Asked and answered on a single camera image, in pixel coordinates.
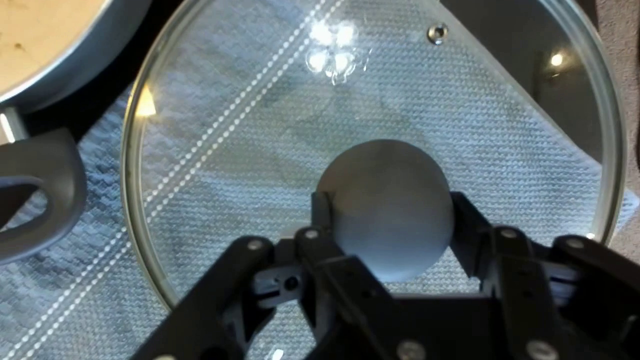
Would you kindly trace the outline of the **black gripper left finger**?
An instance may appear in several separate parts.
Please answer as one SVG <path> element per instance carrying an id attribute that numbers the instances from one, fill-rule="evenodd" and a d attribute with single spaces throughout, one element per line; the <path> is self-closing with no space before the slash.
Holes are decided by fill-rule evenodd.
<path id="1" fill-rule="evenodd" d="M 311 360 L 393 360 L 395 345 L 366 315 L 389 294 L 337 245 L 335 219 L 330 195 L 314 191 L 312 224 L 290 240 L 235 240 L 132 360 L 245 360 L 277 307 L 293 300 L 317 337 Z"/>

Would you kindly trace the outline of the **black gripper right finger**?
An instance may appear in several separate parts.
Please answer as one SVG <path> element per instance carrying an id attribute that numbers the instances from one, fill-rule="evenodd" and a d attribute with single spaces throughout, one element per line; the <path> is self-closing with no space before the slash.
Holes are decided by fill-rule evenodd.
<path id="1" fill-rule="evenodd" d="M 453 250 L 500 307 L 514 360 L 640 360 L 640 266 L 579 233 L 550 245 L 453 193 Z"/>

